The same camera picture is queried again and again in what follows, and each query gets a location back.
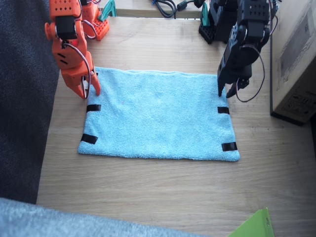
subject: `black tape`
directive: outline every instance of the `black tape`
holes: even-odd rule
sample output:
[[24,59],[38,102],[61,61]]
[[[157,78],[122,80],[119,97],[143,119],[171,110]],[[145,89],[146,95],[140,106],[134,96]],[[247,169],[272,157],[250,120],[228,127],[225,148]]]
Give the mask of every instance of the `black tape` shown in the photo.
[[236,142],[223,143],[222,148],[224,152],[237,151]]
[[92,136],[92,135],[88,135],[88,134],[83,134],[81,137],[81,141],[82,142],[87,142],[90,144],[95,144],[98,140],[98,137]]
[[217,110],[219,114],[229,114],[228,107],[217,107]]
[[87,106],[87,113],[90,111],[100,111],[101,105],[88,105]]

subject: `towel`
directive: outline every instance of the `towel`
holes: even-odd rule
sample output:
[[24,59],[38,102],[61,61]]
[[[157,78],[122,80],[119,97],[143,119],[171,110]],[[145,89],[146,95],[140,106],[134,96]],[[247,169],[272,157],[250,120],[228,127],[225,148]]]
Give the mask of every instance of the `towel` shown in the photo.
[[202,237],[101,216],[66,213],[0,198],[2,237]]
[[237,161],[225,92],[217,77],[96,68],[78,152],[125,158]]

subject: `green paper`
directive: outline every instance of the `green paper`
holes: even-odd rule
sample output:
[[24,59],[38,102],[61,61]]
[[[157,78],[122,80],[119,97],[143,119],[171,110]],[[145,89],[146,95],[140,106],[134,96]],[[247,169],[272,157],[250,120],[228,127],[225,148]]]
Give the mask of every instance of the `green paper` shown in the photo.
[[209,19],[208,19],[208,12],[207,12],[206,3],[203,3],[200,20],[201,20],[203,26],[210,26],[211,25],[209,22]]
[[115,1],[109,0],[103,8],[102,14],[98,17],[99,21],[104,22],[108,16],[117,16],[117,9],[115,7]]
[[274,237],[268,209],[258,210],[229,237]]

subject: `gray carpet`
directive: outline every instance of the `gray carpet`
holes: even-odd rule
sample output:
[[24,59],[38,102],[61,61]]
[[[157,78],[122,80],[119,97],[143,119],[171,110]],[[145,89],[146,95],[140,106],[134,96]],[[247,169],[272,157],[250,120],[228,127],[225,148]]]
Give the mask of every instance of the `gray carpet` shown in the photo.
[[196,237],[189,233],[92,215],[65,213],[0,198],[4,237]]
[[59,69],[48,0],[0,0],[0,197],[36,203]]

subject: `wooden table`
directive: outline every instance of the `wooden table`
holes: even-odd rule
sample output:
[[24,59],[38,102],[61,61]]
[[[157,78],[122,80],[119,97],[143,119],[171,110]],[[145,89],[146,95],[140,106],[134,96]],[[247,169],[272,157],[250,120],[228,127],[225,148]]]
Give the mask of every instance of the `wooden table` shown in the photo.
[[[199,21],[117,17],[110,24],[101,42],[88,42],[99,67],[215,74],[225,49],[202,39]],[[315,236],[311,128],[270,117],[269,43],[262,56],[260,94],[246,104],[229,99],[241,155],[235,163],[79,155],[86,102],[60,77],[38,204],[215,237],[268,207],[276,236]],[[253,95],[261,79],[258,60],[240,96]]]
[[[117,8],[117,15],[118,16],[128,16],[128,17],[155,17],[155,18],[162,18],[163,16],[158,11],[156,5],[152,5],[152,0],[116,0],[116,8]],[[182,0],[174,0],[174,3],[177,5]],[[100,3],[100,6],[103,8],[107,3],[106,0],[103,0]],[[170,11],[170,7],[166,6],[165,4],[160,4],[161,7],[166,10]],[[177,18],[197,18],[199,19],[201,15],[201,8],[197,8],[194,3],[188,3],[188,6],[185,10],[179,11],[176,13]]]

